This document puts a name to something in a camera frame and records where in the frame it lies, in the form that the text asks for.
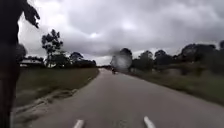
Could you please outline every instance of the cloud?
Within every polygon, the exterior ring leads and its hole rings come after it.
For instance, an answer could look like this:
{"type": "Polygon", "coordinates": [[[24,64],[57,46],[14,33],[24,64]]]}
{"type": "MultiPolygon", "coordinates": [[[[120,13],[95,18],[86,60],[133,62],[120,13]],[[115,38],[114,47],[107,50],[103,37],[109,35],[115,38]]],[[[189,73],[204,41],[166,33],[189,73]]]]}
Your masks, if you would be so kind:
{"type": "Polygon", "coordinates": [[[97,63],[109,63],[114,51],[134,53],[165,49],[170,54],[186,44],[223,39],[221,0],[35,0],[40,30],[20,21],[20,41],[30,54],[44,55],[41,36],[61,32],[64,49],[81,52],[97,63]]]}

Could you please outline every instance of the grass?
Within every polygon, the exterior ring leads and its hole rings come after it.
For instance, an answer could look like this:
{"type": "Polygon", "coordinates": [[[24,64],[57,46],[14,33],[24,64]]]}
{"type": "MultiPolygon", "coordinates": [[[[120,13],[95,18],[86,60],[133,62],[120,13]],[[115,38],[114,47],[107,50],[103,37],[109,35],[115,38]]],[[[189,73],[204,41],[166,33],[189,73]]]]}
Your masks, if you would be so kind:
{"type": "Polygon", "coordinates": [[[98,75],[90,69],[24,69],[16,89],[15,106],[22,106],[55,90],[73,90],[85,86],[98,75]]]}
{"type": "Polygon", "coordinates": [[[224,77],[216,75],[180,76],[167,74],[132,74],[141,79],[182,91],[224,106],[224,77]]]}

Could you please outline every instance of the tree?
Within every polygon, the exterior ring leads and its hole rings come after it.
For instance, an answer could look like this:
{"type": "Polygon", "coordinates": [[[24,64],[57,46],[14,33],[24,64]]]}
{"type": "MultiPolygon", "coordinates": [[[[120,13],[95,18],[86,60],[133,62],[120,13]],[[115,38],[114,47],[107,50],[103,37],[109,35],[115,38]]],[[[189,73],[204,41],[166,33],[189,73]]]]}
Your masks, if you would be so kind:
{"type": "Polygon", "coordinates": [[[158,50],[157,52],[155,52],[155,58],[159,58],[166,55],[166,52],[163,50],[158,50]]]}
{"type": "Polygon", "coordinates": [[[202,62],[215,49],[212,44],[189,44],[182,49],[182,62],[202,62]]]}
{"type": "Polygon", "coordinates": [[[153,67],[152,52],[146,50],[141,53],[137,59],[133,60],[132,67],[142,71],[151,70],[153,67]]]}
{"type": "Polygon", "coordinates": [[[71,55],[70,55],[70,60],[72,61],[72,63],[78,61],[78,60],[82,60],[83,59],[83,56],[81,53],[79,52],[73,52],[71,55]]]}
{"type": "Polygon", "coordinates": [[[125,55],[128,55],[128,56],[131,56],[131,57],[132,57],[132,52],[131,52],[131,50],[130,50],[130,49],[128,49],[128,48],[123,48],[123,49],[121,49],[120,53],[121,53],[121,54],[125,54],[125,55]]]}
{"type": "Polygon", "coordinates": [[[52,55],[52,64],[55,65],[55,68],[65,68],[70,65],[69,58],[66,57],[64,52],[60,52],[59,54],[52,55]]]}
{"type": "Polygon", "coordinates": [[[132,64],[132,52],[128,48],[121,49],[111,60],[111,66],[118,70],[129,70],[132,64]]]}
{"type": "Polygon", "coordinates": [[[172,62],[173,62],[173,57],[166,54],[165,51],[158,50],[157,52],[155,52],[154,64],[156,66],[165,66],[165,65],[171,64],[172,62]]]}
{"type": "Polygon", "coordinates": [[[51,67],[52,56],[56,52],[60,52],[63,42],[59,40],[60,33],[54,29],[47,35],[42,36],[42,48],[47,53],[47,66],[51,67]]]}
{"type": "Polygon", "coordinates": [[[143,60],[152,59],[152,52],[146,50],[145,52],[140,54],[139,59],[143,59],[143,60]]]}

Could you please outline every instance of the road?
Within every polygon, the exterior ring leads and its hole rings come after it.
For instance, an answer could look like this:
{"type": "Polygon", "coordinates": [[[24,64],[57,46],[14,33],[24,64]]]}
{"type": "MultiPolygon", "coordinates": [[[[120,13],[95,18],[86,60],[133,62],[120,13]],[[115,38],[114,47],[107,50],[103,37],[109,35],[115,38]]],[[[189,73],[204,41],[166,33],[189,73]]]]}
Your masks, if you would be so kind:
{"type": "Polygon", "coordinates": [[[123,74],[100,75],[73,97],[52,105],[31,128],[224,128],[224,108],[190,95],[123,74]]]}

